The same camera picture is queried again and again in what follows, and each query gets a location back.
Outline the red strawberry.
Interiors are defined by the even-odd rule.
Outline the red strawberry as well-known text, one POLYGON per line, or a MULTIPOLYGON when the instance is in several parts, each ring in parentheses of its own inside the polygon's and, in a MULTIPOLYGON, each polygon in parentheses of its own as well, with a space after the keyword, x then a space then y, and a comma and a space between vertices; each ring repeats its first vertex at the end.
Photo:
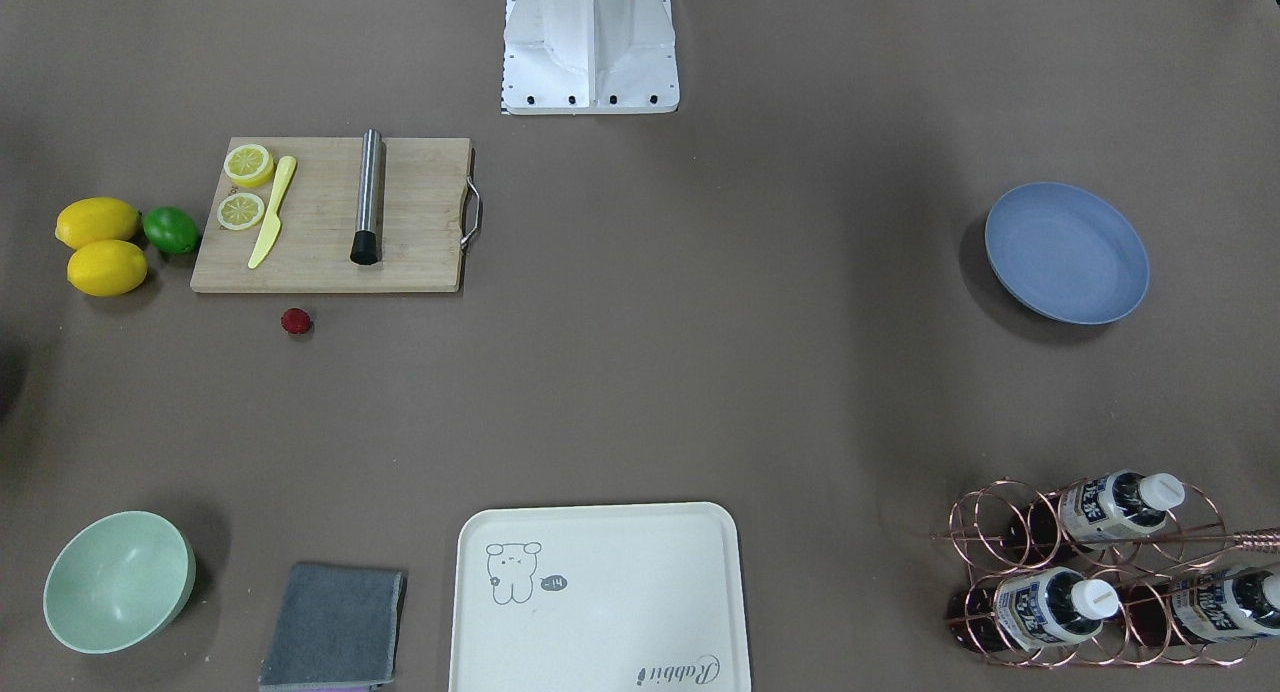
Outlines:
POLYGON ((311 331, 312 318, 306 310, 289 308, 280 315, 280 327, 283 327, 288 335, 306 335, 306 333, 311 331))

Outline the blue plate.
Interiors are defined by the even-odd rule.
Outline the blue plate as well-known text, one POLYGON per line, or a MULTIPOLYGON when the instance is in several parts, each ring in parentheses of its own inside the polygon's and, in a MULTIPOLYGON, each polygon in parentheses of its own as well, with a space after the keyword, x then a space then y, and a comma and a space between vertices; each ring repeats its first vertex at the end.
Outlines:
POLYGON ((991 206, 983 240, 1005 290, 1042 317, 1106 326, 1146 301, 1149 255, 1120 210, 1078 185, 1016 185, 991 206))

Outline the cream rabbit tray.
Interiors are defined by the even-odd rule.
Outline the cream rabbit tray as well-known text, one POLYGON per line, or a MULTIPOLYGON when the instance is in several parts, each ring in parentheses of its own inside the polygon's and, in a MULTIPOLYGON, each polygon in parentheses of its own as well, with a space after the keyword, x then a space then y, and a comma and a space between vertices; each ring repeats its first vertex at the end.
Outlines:
POLYGON ((453 691, 749 691, 739 531, 714 501, 480 510, 453 691))

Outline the steel muddler black tip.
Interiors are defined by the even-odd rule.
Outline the steel muddler black tip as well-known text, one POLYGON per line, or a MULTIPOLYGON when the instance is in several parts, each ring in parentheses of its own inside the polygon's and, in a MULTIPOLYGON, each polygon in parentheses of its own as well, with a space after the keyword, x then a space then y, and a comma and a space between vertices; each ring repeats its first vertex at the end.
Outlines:
POLYGON ((375 128, 370 128, 362 137, 356 226, 349 249, 352 263, 374 265, 380 262, 384 168, 385 145, 383 136, 375 128))

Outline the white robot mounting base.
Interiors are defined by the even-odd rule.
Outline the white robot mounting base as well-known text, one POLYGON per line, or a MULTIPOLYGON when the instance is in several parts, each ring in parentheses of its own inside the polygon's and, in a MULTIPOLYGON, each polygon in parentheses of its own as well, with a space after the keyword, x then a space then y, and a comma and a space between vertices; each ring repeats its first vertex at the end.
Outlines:
POLYGON ((678 109, 672 0, 506 0, 504 13, 502 113, 678 109))

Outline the wooden cutting board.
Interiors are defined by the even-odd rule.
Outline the wooden cutting board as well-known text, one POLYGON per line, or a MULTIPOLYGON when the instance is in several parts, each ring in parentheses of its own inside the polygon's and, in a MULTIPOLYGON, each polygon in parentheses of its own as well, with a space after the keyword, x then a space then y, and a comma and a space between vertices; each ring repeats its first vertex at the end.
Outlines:
POLYGON ((191 287, 198 294, 452 294, 460 290, 474 162, 470 139, 384 141, 379 260, 352 263, 362 141, 358 137, 259 137, 298 168, 283 197, 282 232, 259 269, 248 258, 259 232, 230 232, 210 215, 191 287))

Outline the yellow plastic knife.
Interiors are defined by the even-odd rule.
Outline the yellow plastic knife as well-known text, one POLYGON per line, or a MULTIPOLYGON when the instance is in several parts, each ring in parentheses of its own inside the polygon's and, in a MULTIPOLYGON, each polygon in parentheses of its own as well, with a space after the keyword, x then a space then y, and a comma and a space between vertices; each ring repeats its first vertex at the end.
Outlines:
POLYGON ((268 258, 268 255, 270 255, 270 251, 280 235, 280 208, 283 201, 285 200, 291 182, 293 180, 297 164, 297 159, 292 155, 282 156, 282 159, 276 162, 271 182, 271 192, 261 221, 261 230, 256 238, 252 253, 247 260, 247 269, 259 269, 260 265, 264 263, 264 260, 268 258))

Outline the lemon slice on board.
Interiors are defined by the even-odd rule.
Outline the lemon slice on board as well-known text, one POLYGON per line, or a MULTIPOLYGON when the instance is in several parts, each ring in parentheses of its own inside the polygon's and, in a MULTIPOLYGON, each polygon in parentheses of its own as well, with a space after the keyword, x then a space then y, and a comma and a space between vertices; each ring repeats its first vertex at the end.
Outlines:
POLYGON ((266 203, 259 194, 236 192, 220 201, 216 208, 219 226, 229 232, 248 230, 265 217, 266 203))

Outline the grey folded cloth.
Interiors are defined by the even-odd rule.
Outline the grey folded cloth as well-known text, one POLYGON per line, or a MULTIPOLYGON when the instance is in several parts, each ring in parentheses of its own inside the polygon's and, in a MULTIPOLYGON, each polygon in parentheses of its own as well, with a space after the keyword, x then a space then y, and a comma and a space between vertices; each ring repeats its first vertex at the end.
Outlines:
POLYGON ((296 563, 259 673, 261 691, 371 691, 394 679, 404 574, 296 563))

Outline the lemon half on board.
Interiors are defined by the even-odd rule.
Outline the lemon half on board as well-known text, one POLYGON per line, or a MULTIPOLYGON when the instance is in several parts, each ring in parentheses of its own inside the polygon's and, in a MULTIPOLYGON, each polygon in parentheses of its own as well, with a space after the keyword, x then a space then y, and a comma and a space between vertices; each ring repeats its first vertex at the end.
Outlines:
POLYGON ((221 169, 233 189, 257 189, 274 180, 276 159, 257 142, 238 145, 224 156, 221 169))

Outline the green lime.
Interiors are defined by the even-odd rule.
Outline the green lime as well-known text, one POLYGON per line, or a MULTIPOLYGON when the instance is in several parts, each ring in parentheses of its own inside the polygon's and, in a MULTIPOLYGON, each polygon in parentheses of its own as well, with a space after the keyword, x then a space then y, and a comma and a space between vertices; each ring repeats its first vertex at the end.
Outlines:
POLYGON ((157 206, 143 214, 142 230, 151 246, 165 255, 188 255, 201 240, 197 224, 177 206, 157 206))

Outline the lower drink bottle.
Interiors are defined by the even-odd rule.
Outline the lower drink bottle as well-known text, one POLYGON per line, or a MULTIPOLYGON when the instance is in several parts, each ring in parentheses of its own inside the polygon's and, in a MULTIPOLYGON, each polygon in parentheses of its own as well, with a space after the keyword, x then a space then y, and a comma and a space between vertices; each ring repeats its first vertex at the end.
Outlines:
POLYGON ((948 601, 943 619, 952 637, 975 654, 1033 654, 1094 638, 1120 606, 1107 581, 1052 565, 963 590, 948 601))
POLYGON ((1279 578, 1256 565, 1138 585, 1123 594, 1129 623, 1147 647, 1215 645, 1279 636, 1279 578))

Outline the upper dark drink bottle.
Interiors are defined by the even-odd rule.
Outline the upper dark drink bottle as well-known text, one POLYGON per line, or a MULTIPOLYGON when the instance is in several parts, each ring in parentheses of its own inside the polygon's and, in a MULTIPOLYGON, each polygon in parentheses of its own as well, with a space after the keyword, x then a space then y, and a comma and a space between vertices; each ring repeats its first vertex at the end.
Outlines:
POLYGON ((1116 469, 1010 515, 1001 547, 1029 564, 1065 563, 1117 541, 1151 537, 1185 499, 1185 484, 1175 475, 1116 469))

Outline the lower yellow lemon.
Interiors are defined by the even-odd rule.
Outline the lower yellow lemon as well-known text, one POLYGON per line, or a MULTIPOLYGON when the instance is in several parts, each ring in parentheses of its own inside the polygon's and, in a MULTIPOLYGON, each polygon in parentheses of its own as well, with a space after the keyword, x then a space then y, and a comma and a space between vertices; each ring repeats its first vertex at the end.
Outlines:
POLYGON ((148 274, 143 251, 128 240, 96 240, 76 249, 67 263, 67 279, 82 294, 123 295, 142 285, 148 274))

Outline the yellow lemon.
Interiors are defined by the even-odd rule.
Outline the yellow lemon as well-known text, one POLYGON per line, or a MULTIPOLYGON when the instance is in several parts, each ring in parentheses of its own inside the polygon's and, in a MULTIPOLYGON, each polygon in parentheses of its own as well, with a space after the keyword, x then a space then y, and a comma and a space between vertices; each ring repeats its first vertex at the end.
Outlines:
POLYGON ((143 251, 128 240, 96 240, 76 249, 67 263, 67 279, 82 294, 123 295, 142 285, 148 274, 143 251))
POLYGON ((56 217, 54 237, 70 249, 97 240, 131 240, 141 226, 141 214, 116 197, 86 197, 69 203, 56 217))

